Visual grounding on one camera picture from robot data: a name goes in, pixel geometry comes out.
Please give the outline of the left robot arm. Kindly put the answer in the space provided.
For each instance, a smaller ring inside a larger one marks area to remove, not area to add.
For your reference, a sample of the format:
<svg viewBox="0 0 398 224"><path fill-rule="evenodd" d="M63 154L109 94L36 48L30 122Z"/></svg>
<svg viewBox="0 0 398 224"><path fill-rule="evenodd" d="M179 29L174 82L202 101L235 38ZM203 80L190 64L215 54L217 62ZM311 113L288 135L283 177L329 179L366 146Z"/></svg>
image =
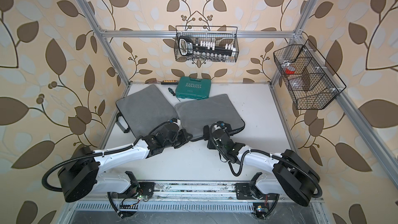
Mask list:
<svg viewBox="0 0 398 224"><path fill-rule="evenodd" d="M141 189L133 172L115 174L111 170L132 161L159 155L169 147L178 149L193 138L173 120L158 127L158 132L151 131L147 136L139 136L132 144L94 151L82 148L78 156L50 168L43 175L41 183L47 190L62 192L68 203L78 201L90 193L116 193L123 198L135 197L141 193Z"/></svg>

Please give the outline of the grey laptop bag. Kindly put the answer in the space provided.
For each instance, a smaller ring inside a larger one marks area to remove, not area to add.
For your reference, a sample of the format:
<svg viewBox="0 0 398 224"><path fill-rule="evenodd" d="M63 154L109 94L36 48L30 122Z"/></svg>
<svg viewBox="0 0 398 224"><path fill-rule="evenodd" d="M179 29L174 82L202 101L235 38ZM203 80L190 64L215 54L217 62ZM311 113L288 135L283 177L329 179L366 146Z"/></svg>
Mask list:
<svg viewBox="0 0 398 224"><path fill-rule="evenodd" d="M245 122L227 94L204 100L181 102L175 105L175 110L183 128L193 135L192 142L207 140L208 131L204 128L218 121L229 124L232 135L240 133L245 128Z"/></svg>
<svg viewBox="0 0 398 224"><path fill-rule="evenodd" d="M155 85L150 85L116 102L135 137L146 136L163 122L178 118L173 105Z"/></svg>

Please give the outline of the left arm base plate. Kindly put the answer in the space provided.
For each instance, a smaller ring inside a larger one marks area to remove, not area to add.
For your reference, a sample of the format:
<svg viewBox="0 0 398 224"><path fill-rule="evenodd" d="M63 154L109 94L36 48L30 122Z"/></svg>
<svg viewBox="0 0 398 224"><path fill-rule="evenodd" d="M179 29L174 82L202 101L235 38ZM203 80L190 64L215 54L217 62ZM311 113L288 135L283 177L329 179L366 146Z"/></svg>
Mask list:
<svg viewBox="0 0 398 224"><path fill-rule="evenodd" d="M134 198L145 202L148 201L154 194L154 187L155 182L139 182Z"/></svg>

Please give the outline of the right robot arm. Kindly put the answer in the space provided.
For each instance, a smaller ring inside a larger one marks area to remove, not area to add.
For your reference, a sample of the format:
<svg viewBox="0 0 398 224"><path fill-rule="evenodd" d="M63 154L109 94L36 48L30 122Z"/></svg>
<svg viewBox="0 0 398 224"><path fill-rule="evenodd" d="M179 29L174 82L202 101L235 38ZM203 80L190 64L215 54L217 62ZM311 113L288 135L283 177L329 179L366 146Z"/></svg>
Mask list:
<svg viewBox="0 0 398 224"><path fill-rule="evenodd" d="M246 187L252 198L285 194L293 202L308 206L312 198L322 197L319 175L293 150L271 153L236 143L231 139L236 131L222 121L206 125L203 132L208 149L218 152L235 177L242 174L244 166L260 169Z"/></svg>

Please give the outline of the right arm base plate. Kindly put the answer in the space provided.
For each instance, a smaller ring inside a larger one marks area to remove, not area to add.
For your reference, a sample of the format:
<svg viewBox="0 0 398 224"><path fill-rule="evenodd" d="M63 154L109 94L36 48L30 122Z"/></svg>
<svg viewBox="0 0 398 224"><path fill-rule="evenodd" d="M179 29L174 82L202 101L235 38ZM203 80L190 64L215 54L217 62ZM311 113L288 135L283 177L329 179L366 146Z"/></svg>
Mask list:
<svg viewBox="0 0 398 224"><path fill-rule="evenodd" d="M234 185L236 198L238 200L265 200L267 195L274 193L263 193L260 189L250 183L236 183Z"/></svg>

